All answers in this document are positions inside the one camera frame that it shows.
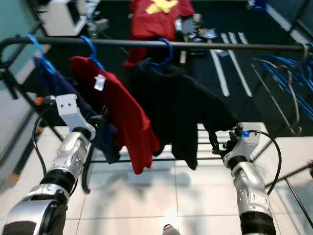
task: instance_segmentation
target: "black cable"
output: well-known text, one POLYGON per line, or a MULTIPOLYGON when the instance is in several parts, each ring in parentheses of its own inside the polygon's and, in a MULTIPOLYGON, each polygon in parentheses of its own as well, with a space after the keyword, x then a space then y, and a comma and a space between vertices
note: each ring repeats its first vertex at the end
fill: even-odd
POLYGON ((273 191, 277 181, 278 181, 278 177, 279 177, 279 174, 280 174, 280 169, 282 168, 282 154, 280 152, 280 149, 279 149, 279 146, 276 142, 276 140, 274 140, 268 133, 265 133, 263 131, 256 131, 256 130, 249 130, 248 132, 250 133, 259 133, 259 134, 262 134, 262 135, 265 135, 267 137, 270 138, 270 140, 274 143, 276 149, 277 149, 277 153, 278 153, 278 167, 277 167, 277 171, 276 171, 276 175, 275 175, 275 178, 274 178, 274 181, 272 183, 272 185, 270 186, 269 190, 268 190, 268 195, 270 195, 270 193, 273 191))
POLYGON ((75 185, 74 185, 74 188, 72 189, 72 191, 71 191, 70 194, 69 194, 70 197, 72 196, 72 194, 74 193, 74 191, 75 191, 75 189, 76 189, 76 187, 77 187, 77 182, 78 182, 78 180, 76 180, 75 185))
POLYGON ((41 117, 47 112, 49 111, 50 109, 52 108, 52 106, 49 106, 48 108, 46 108, 45 110, 43 110, 41 116, 38 116, 36 121, 35 121, 35 124, 34 124, 34 128, 33 128, 33 133, 32 133, 32 139, 33 139, 33 144, 34 144, 34 149, 38 155, 38 158, 39 158, 39 161, 40 161, 40 164, 43 168, 43 172, 44 172, 44 176, 45 174, 47 173, 47 169, 46 169, 46 166, 45 166, 45 162, 44 162, 44 159, 38 149, 38 146, 37 146, 37 141, 36 141, 36 130, 37 130, 37 127, 38 127, 38 124, 39 122, 41 121, 41 117))

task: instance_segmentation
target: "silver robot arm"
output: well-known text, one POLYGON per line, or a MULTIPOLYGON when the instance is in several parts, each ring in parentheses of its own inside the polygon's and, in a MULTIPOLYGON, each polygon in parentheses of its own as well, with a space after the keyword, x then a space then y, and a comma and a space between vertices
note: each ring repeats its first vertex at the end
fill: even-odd
POLYGON ((70 127, 40 183, 9 212, 3 235, 62 235, 69 194, 83 170, 95 129, 80 114, 76 96, 56 98, 59 115, 70 127))
POLYGON ((239 123, 228 143, 234 146, 233 149, 222 155, 224 165, 231 169, 234 179, 243 235, 276 234, 264 180, 249 162, 251 153, 259 144, 260 134, 247 131, 260 129, 258 123, 239 123))

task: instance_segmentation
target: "blue hanger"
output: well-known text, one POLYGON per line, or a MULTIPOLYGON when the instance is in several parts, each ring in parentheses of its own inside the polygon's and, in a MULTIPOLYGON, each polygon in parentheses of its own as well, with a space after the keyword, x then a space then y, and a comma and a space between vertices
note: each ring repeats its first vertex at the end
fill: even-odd
POLYGON ((37 39, 32 34, 28 34, 27 37, 33 42, 36 49, 40 52, 44 68, 47 71, 49 71, 51 74, 55 74, 56 69, 51 64, 51 62, 46 58, 45 53, 44 53, 43 49, 41 48, 41 45, 39 44, 37 39))
POLYGON ((83 39, 86 43, 88 43, 89 47, 91 48, 92 54, 88 59, 93 61, 100 69, 104 70, 103 65, 96 59, 97 57, 97 50, 94 47, 93 43, 90 41, 90 39, 87 36, 80 36, 81 39, 83 39))
POLYGON ((165 42, 167 44, 167 47, 170 51, 170 56, 167 57, 164 62, 161 62, 161 63, 151 63, 152 65, 155 65, 155 66, 158 66, 158 67, 161 67, 161 66, 164 66, 164 65, 168 65, 172 60, 173 60, 173 47, 171 45, 171 43, 165 39, 165 38, 159 38, 159 41, 161 42, 165 42))

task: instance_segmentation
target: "white tape line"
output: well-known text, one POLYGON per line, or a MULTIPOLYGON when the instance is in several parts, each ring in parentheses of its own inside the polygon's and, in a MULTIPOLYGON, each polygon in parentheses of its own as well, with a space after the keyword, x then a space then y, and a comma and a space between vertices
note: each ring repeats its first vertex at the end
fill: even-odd
POLYGON ((221 85, 222 92, 223 92, 224 96, 228 97, 230 94, 229 94, 227 82, 226 82, 226 79, 225 79, 225 75, 224 75, 224 72, 223 72, 223 69, 222 69, 222 65, 221 65, 220 59, 217 56, 217 53, 216 53, 215 50, 210 50, 210 52, 211 52, 211 55, 212 55, 212 58, 213 58, 213 62, 214 62, 215 68, 216 68, 217 75, 218 75, 219 80, 220 80, 220 85, 221 85))
POLYGON ((231 40, 232 44, 238 44, 237 39, 236 39, 236 34, 232 33, 232 32, 228 32, 229 34, 229 38, 231 40))
POLYGON ((249 44, 244 33, 239 32, 238 35, 243 44, 249 44))
MULTIPOLYGON (((221 37, 222 37, 224 43, 229 44, 229 40, 228 40, 227 34, 222 33, 221 37)), ((244 89, 246 91, 246 94, 249 97, 252 97, 251 90, 250 90, 250 88, 249 88, 249 86, 248 86, 248 84, 246 82, 246 79, 245 79, 245 76, 244 76, 243 72, 240 69, 239 63, 238 63, 237 58, 235 56, 235 53, 232 50, 228 50, 228 53, 229 53, 230 58, 232 59, 234 65, 235 65, 235 68, 236 68, 237 73, 238 73, 238 75, 240 77, 241 83, 242 83, 242 85, 243 85, 243 87, 244 87, 244 89)))

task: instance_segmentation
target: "white tile floor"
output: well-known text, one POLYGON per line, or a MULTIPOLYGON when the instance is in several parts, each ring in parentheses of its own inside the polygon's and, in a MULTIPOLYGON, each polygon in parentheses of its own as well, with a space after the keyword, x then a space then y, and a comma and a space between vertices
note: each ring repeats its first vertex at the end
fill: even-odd
MULTIPOLYGON (((66 127, 59 128, 62 134, 66 127)), ((313 138, 280 138, 282 174, 312 158, 313 138)), ((199 141, 207 141, 200 133, 199 141)), ((60 142, 45 129, 38 146, 49 166, 60 142)), ((123 158, 127 152, 123 149, 123 158)), ((256 162, 266 181, 273 179, 277 156, 271 146, 256 162)), ((210 146, 199 145, 198 157, 213 156, 210 146)), ((167 146, 161 157, 172 157, 167 146)), ((95 159, 103 156, 96 151, 95 159)), ((42 177, 36 153, 32 152, 20 180, 0 190, 0 227, 5 215, 42 177)), ((313 219, 313 180, 308 171, 290 178, 313 219)), ((230 171, 220 160, 199 161, 196 171, 182 161, 154 162, 151 169, 135 175, 129 163, 95 164, 89 170, 85 195, 79 184, 68 204, 64 235, 160 235, 165 224, 173 224, 182 235, 240 235, 236 190, 230 171)), ((270 196, 278 235, 310 235, 313 230, 285 182, 270 196)))

